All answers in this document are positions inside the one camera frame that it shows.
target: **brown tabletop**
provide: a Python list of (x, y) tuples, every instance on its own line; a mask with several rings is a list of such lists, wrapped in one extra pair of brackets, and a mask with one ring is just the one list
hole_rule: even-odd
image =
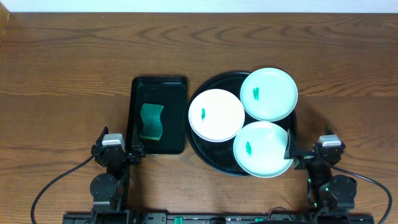
[[(0, 44), (0, 222), (30, 223), (53, 178), (90, 157), (104, 126), (125, 133), (131, 81), (188, 79), (188, 97), (226, 71), (284, 69), (296, 81), (298, 141), (331, 126), (347, 148), (339, 166), (398, 193), (398, 15), (12, 14)], [(308, 208), (307, 173), (271, 179), (213, 170), (188, 141), (177, 156), (132, 167), (129, 203), (171, 213), (267, 213)], [(38, 223), (89, 212), (96, 162), (57, 182)], [(381, 218), (386, 193), (358, 181), (354, 212)], [(394, 203), (388, 223), (398, 222)]]

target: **white wall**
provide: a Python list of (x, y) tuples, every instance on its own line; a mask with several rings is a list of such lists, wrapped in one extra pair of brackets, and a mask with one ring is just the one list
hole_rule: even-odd
[(398, 12), (398, 0), (0, 0), (10, 12)]

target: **white plate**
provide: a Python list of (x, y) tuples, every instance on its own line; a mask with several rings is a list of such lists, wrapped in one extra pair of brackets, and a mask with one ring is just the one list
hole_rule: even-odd
[(287, 132), (267, 121), (246, 125), (235, 137), (233, 151), (243, 170), (256, 177), (275, 177), (292, 164), (284, 159)]
[(244, 123), (244, 109), (239, 99), (226, 90), (207, 90), (193, 99), (188, 120), (192, 130), (211, 142), (227, 141)]
[(299, 92), (292, 77), (284, 71), (262, 68), (244, 80), (240, 97), (244, 109), (253, 118), (278, 121), (294, 110)]

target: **wire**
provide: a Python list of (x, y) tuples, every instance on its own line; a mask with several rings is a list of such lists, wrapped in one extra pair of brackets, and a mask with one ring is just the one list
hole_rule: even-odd
[(328, 163), (326, 160), (324, 160), (323, 158), (322, 158), (322, 161), (323, 161), (323, 163), (324, 163), (326, 166), (328, 166), (328, 167), (330, 167), (330, 168), (332, 168), (332, 169), (335, 169), (335, 170), (337, 170), (337, 171), (340, 171), (340, 172), (343, 172), (343, 173), (346, 173), (346, 174), (349, 174), (349, 175), (353, 175), (354, 177), (359, 177), (360, 179), (367, 180), (367, 181), (369, 181), (370, 183), (376, 184), (377, 186), (381, 187), (381, 188), (387, 193), (387, 196), (388, 196), (388, 206), (387, 206), (386, 212), (384, 213), (383, 217), (382, 217), (381, 220), (379, 221), (379, 224), (382, 224), (382, 223), (384, 223), (384, 221), (386, 221), (387, 216), (388, 216), (388, 214), (390, 213), (390, 210), (391, 210), (391, 207), (392, 207), (392, 195), (391, 195), (390, 191), (387, 189), (387, 187), (385, 187), (384, 185), (380, 184), (379, 182), (377, 182), (377, 181), (375, 181), (375, 180), (372, 180), (372, 179), (367, 178), (367, 177), (365, 177), (365, 176), (362, 176), (362, 175), (360, 175), (360, 174), (356, 174), (356, 173), (354, 173), (354, 172), (351, 172), (351, 171), (348, 171), (348, 170), (344, 170), (344, 169), (341, 169), (341, 168), (339, 168), (339, 167), (335, 167), (335, 166), (329, 164), (329, 163)]
[[(278, 208), (281, 208), (281, 209), (287, 211), (287, 209), (284, 208), (284, 207), (281, 207), (281, 206), (275, 207), (275, 208), (273, 208), (273, 209), (268, 213), (268, 220), (271, 220), (272, 212), (274, 212), (274, 210), (275, 210), (275, 209), (278, 209)], [(290, 214), (288, 214), (288, 215), (289, 215), (289, 217), (290, 217), (293, 221), (295, 220)]]
[(82, 162), (80, 165), (76, 166), (75, 168), (67, 171), (66, 173), (58, 176), (57, 178), (53, 179), (49, 184), (47, 184), (43, 190), (37, 195), (35, 201), (33, 202), (32, 205), (32, 209), (30, 210), (30, 219), (32, 220), (33, 224), (37, 224), (36, 219), (35, 219), (35, 208), (37, 205), (37, 202), (39, 201), (40, 197), (42, 196), (42, 194), (52, 185), (54, 184), (56, 181), (58, 181), (59, 179), (61, 179), (62, 177), (65, 177), (66, 175), (76, 171), (77, 169), (81, 168), (82, 166), (86, 165), (89, 161), (91, 161), (94, 158), (94, 156), (91, 156), (90, 158), (88, 158), (86, 161)]

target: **rectangular black tray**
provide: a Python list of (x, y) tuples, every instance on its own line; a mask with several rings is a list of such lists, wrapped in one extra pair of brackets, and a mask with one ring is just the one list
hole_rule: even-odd
[(147, 154), (180, 154), (185, 147), (185, 110), (187, 81), (184, 77), (136, 77), (132, 81), (126, 149), (131, 150), (133, 125), (143, 127), (144, 103), (164, 106), (160, 114), (163, 126), (159, 141), (140, 139)]

